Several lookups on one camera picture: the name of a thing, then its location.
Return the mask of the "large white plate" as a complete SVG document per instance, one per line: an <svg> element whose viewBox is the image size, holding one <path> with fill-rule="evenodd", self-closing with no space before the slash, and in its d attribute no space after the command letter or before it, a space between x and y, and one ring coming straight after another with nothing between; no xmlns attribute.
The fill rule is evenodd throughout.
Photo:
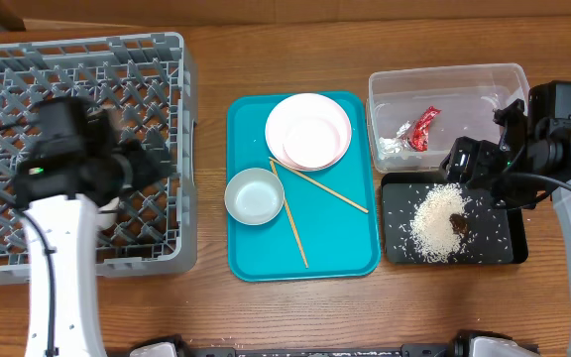
<svg viewBox="0 0 571 357"><path fill-rule="evenodd" d="M341 135L341 148L337 157L329 165L318 169L306 169L295 164L285 153L283 143L290 128L299 120L321 117L330 120ZM346 111L333 99L317 93L292 95L270 112L265 137L273 156L288 167L302 171L320 171L336 164L347 152L352 139L351 121Z"/></svg>

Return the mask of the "teal plastic tray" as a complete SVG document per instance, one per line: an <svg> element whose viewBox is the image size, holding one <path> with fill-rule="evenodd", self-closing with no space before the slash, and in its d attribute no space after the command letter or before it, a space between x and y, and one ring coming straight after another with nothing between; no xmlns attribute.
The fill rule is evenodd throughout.
<svg viewBox="0 0 571 357"><path fill-rule="evenodd" d="M381 259L377 201L373 185L367 123L361 100L348 91L326 94L347 113L351 144L328 169L304 175L369 210L366 214L276 165L308 261L304 267L286 210L262 225L228 220L230 270L247 282L303 280L368 275ZM245 96L227 113L226 177L251 168L272 172L265 140L270 112L281 94Z"/></svg>

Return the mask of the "wooden chopstick upper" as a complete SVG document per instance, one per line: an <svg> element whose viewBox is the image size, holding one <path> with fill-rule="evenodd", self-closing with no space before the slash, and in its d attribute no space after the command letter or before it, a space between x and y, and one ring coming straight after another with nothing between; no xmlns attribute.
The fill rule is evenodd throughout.
<svg viewBox="0 0 571 357"><path fill-rule="evenodd" d="M315 186L321 188L322 190L324 190L324 191L328 192L329 194L331 194L331 195L337 197L338 199L340 199L340 200L342 200L342 201L348 203L349 205L355 207L356 209L358 209L358 210L360 210L360 211L362 211L362 212L364 212L364 213L366 213L366 214L369 213L369 210L368 210L367 208L365 208L364 206L362 206L362 205L356 203L355 201L349 199L348 197L342 195L341 193L339 193L339 192L337 192L337 191L331 189L330 187L328 187L328 186L326 186L326 185L324 185L324 184L318 182L317 180L315 180L315 179L313 179L313 178L310 178L310 177L304 175L303 173L301 173L301 172L299 172L299 171L297 171L297 170L295 170L295 169L292 169L292 168L286 166L285 164L282 164L282 163L278 162L277 159L275 159L275 158L269 157L269 160L270 160L271 164L279 165L279 166L281 166L282 168L284 168L284 169L288 170L289 172L291 172L292 174L294 174L294 175L300 177L301 179L304 179L304 180L306 180L306 181L312 183L313 185L315 185Z"/></svg>

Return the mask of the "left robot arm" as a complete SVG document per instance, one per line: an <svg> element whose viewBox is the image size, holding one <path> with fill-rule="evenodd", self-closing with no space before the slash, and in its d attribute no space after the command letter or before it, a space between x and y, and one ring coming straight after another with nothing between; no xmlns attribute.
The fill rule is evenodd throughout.
<svg viewBox="0 0 571 357"><path fill-rule="evenodd" d="M28 356L103 356L96 244L103 207L172 171L164 142L123 140L113 110L59 97L38 105L40 136L13 178L30 255Z"/></svg>

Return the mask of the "wooden chopstick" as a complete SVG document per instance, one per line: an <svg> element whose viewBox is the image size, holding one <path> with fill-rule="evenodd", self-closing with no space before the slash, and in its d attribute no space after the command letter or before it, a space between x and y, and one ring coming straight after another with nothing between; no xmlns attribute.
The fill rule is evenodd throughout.
<svg viewBox="0 0 571 357"><path fill-rule="evenodd" d="M275 160L272 159L272 158L270 158L270 166L271 166L271 170L272 170L273 174L274 174L279 180L281 180L280 177L279 177L279 174L278 174L278 170L277 170L277 168L276 168ZM284 207L285 207L286 216L287 216L287 219L288 219L290 228L291 228L291 230L292 230L292 234L293 234L293 236L294 236L294 239L295 239L295 242L296 242L296 245L297 245L299 254L300 254L301 259L302 259L302 261L303 261L304 267L305 267L306 269L308 269L308 268L309 268L309 265L308 265L308 261L307 261L307 258L306 258L306 254L305 254L305 252L304 252L304 248L303 248L302 242L301 242L301 240L300 240L300 237L299 237L299 234L298 234L298 230L297 230L295 221L294 221L294 219L293 219L293 216L292 216L292 214L291 214L291 210L290 210L290 208L289 208L288 201L287 201L287 199L286 199L286 191L285 191L285 189L284 189L284 193L285 193Z"/></svg>
<svg viewBox="0 0 571 357"><path fill-rule="evenodd" d="M331 194L331 195L337 197L338 199L340 199L340 200L342 200L342 201L348 203L349 205L355 207L356 209L358 209L358 210L360 210L360 211L362 211L362 212L364 212L364 213L366 213L366 214L369 213L369 210L368 210L367 208L365 208L364 206L362 206L362 205L356 203L355 201L349 199L348 197L342 195L341 193L339 193L339 192L337 192L337 191L331 189L330 187L328 187L328 186L326 186L326 185L324 185L324 184L318 182L317 180L315 180L315 179L313 179L313 178L310 178L310 177L304 175L303 173L301 173L301 172L299 172L299 171L297 171L297 170L295 170L295 169L292 169L292 168L286 166L285 164L282 164L282 163L278 162L277 159L275 159L275 158L269 157L269 160L270 160L271 164L279 165L279 166L281 166L282 168L284 168L284 169L288 170L289 172L291 172L292 174L294 174L294 175L300 177L301 179L304 179L304 180L306 180L306 181L312 183L313 185L315 185L315 186L321 188L322 190L324 190L324 191L328 192L329 194Z"/></svg>

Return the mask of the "grey shallow bowl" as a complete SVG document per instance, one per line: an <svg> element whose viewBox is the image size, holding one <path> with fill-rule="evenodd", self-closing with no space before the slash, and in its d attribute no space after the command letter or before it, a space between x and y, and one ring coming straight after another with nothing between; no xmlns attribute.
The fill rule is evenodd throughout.
<svg viewBox="0 0 571 357"><path fill-rule="evenodd" d="M262 225L274 219L285 204L285 190L272 172L251 168L227 183L224 203L229 215L245 225Z"/></svg>

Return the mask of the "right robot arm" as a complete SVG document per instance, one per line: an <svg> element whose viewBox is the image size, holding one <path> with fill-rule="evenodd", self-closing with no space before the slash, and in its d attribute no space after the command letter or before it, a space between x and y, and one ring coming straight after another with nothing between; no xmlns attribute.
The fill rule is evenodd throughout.
<svg viewBox="0 0 571 357"><path fill-rule="evenodd" d="M527 100L496 110L494 121L502 128L499 142L456 139L440 164L442 175L488 191L495 208L533 208L550 199L563 235L571 303L571 81L533 87Z"/></svg>

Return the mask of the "clear plastic bin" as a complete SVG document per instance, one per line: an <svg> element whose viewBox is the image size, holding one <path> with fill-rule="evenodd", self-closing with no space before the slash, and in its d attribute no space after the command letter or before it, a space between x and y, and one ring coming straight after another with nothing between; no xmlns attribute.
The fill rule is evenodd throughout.
<svg viewBox="0 0 571 357"><path fill-rule="evenodd" d="M494 112L530 90L516 63L470 64L379 71L369 78L367 116L372 160L382 174L437 169L459 137L496 143L501 128ZM407 139L429 108L427 149Z"/></svg>

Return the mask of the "red snack wrapper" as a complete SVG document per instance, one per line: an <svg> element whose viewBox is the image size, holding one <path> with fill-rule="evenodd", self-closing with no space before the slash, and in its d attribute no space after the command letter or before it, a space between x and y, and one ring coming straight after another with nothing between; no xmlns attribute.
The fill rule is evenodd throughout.
<svg viewBox="0 0 571 357"><path fill-rule="evenodd" d="M384 155L405 151L425 152L428 149L430 125L440 113L440 109L429 106L418 120L402 124L393 138L380 138L381 152Z"/></svg>

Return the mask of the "wooden chopstick lower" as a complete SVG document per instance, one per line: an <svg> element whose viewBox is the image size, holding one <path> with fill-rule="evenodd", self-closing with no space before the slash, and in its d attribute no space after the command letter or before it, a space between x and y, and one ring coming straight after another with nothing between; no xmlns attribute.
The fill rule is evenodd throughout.
<svg viewBox="0 0 571 357"><path fill-rule="evenodd" d="M271 170L272 170L273 174L274 174L279 180L281 180L280 177L279 177L279 174L278 174L278 170L277 170L277 168L276 168L275 160L272 159L272 158L270 158L270 166L271 166ZM299 254L300 254L301 259L302 259L302 261L303 261L304 267L305 267L306 269L308 269L308 268L309 268L309 265L308 265L308 261L307 261L307 258L306 258L306 254L305 254L305 252L304 252L304 248L303 248L302 242L301 242L301 240L300 240L300 237L299 237L299 234L298 234L298 230L297 230L295 221L294 221L294 219L293 219L293 216L292 216L292 214L291 214L291 210L290 210L290 208L289 208L288 201L287 201L287 199L286 199L286 191L285 191L285 189L284 189L284 193L285 193L284 207L285 207L286 216L287 216L287 219L288 219L290 228L291 228L291 230L292 230L292 234L293 234L293 236L294 236L294 239L295 239L295 242L296 242L296 245L297 245Z"/></svg>

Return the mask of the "brown food scrap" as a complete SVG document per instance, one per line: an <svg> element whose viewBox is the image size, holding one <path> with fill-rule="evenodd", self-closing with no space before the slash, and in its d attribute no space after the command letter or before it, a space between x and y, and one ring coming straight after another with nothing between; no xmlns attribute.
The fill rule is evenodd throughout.
<svg viewBox="0 0 571 357"><path fill-rule="evenodd" d="M461 214L451 214L449 217L453 232L460 236L466 236L469 231L469 226L466 218Z"/></svg>

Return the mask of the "white cup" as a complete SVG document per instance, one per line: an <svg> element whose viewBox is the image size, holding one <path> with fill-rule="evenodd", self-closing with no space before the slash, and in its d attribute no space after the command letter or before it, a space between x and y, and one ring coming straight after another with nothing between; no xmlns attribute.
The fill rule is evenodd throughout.
<svg viewBox="0 0 571 357"><path fill-rule="evenodd" d="M115 197L109 203L99 208L96 215L96 226L100 230L109 229L116 221L120 198Z"/></svg>

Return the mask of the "small white plate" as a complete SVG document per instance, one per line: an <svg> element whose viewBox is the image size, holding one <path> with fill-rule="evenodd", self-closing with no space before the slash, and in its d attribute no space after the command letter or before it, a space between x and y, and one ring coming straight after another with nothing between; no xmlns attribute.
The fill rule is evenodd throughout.
<svg viewBox="0 0 571 357"><path fill-rule="evenodd" d="M337 157L341 135L328 119L301 119L288 131L283 148L295 164L306 169L318 169L329 165Z"/></svg>

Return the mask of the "grey dishwasher rack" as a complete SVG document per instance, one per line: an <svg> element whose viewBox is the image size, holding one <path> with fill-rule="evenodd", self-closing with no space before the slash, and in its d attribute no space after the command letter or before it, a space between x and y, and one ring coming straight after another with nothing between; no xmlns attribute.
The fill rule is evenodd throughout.
<svg viewBox="0 0 571 357"><path fill-rule="evenodd" d="M98 274L189 271L197 259L197 68L181 35L137 34L0 45L0 285L30 277L11 179L38 139L37 104L62 96L113 108L123 140L171 153L172 174L123 196L115 221L99 233Z"/></svg>

